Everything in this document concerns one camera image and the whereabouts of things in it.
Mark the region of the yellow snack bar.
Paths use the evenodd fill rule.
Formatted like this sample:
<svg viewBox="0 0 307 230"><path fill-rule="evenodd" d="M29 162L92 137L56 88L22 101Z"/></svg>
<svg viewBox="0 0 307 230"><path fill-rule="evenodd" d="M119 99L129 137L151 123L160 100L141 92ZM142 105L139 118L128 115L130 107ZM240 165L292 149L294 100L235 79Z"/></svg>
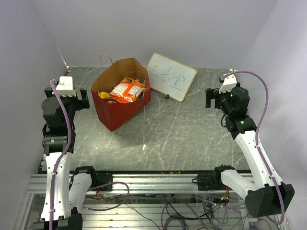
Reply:
<svg viewBox="0 0 307 230"><path fill-rule="evenodd" d="M110 93L108 92L98 92L97 94L103 100L112 100L112 97L110 96Z"/></svg>

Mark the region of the red brown paper bag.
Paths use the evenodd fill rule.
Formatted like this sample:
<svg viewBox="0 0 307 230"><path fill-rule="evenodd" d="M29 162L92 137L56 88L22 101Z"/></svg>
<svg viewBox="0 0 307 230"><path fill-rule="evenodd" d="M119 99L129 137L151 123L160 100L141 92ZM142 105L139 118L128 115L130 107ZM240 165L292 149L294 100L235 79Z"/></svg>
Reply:
<svg viewBox="0 0 307 230"><path fill-rule="evenodd" d="M147 90L138 100L132 103L119 103L113 99L103 100L98 96L98 92L111 93L125 77L145 82ZM123 125L151 100L148 72L135 58L119 59L112 62L111 66L103 70L96 78L92 84L91 92L98 119L110 131Z"/></svg>

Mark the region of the colourful candy bag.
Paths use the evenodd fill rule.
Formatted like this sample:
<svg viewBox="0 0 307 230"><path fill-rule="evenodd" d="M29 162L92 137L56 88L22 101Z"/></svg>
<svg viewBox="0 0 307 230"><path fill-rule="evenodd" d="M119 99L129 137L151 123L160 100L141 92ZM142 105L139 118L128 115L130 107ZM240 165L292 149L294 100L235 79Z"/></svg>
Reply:
<svg viewBox="0 0 307 230"><path fill-rule="evenodd" d="M147 90L145 82L125 77L110 93L110 97L119 103L132 103Z"/></svg>

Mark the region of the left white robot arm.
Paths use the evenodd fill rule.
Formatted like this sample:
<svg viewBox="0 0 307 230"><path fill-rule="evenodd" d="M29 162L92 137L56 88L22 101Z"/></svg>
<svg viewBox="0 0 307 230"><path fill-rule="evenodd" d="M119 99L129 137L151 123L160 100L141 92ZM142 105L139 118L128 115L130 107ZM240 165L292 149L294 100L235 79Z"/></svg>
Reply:
<svg viewBox="0 0 307 230"><path fill-rule="evenodd" d="M44 158L47 166L46 196L40 220L34 230L80 230L81 210L88 190L97 187L93 166L76 168L70 173L75 143L76 111L90 107L87 90L80 89L81 99L61 96L58 100L52 88L45 88L47 98L41 107L46 123L43 128Z"/></svg>

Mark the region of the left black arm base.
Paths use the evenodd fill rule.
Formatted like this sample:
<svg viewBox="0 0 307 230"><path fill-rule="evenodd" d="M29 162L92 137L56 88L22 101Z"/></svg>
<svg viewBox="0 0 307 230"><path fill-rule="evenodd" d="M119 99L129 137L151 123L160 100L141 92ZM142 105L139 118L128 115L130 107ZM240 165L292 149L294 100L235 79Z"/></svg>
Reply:
<svg viewBox="0 0 307 230"><path fill-rule="evenodd" d="M74 175L71 177L70 180L70 189L74 186L75 188L84 184L84 181L87 180L86 176L89 177L89 186L86 188L88 191L103 191L103 192L109 192L112 190L112 186L110 183L113 182L113 175L109 172L97 172L96 176L92 179L92 176L88 173L79 173L77 175Z"/></svg>

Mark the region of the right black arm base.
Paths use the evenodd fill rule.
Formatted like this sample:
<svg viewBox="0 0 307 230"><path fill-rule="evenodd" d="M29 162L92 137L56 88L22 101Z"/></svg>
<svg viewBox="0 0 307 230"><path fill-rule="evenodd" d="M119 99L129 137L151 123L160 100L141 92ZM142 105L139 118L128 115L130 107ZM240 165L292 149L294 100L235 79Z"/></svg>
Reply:
<svg viewBox="0 0 307 230"><path fill-rule="evenodd" d="M199 191L226 190L225 185L216 181L215 173L213 171L201 172L197 174L197 176L193 178L191 182L197 185Z"/></svg>

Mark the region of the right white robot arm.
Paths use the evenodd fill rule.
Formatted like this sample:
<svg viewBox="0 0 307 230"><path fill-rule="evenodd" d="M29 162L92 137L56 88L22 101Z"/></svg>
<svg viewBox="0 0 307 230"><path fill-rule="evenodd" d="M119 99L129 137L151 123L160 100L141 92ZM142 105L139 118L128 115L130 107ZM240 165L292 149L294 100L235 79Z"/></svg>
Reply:
<svg viewBox="0 0 307 230"><path fill-rule="evenodd" d="M238 83L228 92L208 88L205 100L206 108L214 101L214 107L223 112L225 126L244 153L254 179L250 182L232 166L219 166L214 169L212 186L218 190L227 186L235 191L254 218L284 214L295 191L278 175L256 136L257 126L248 116L248 91Z"/></svg>

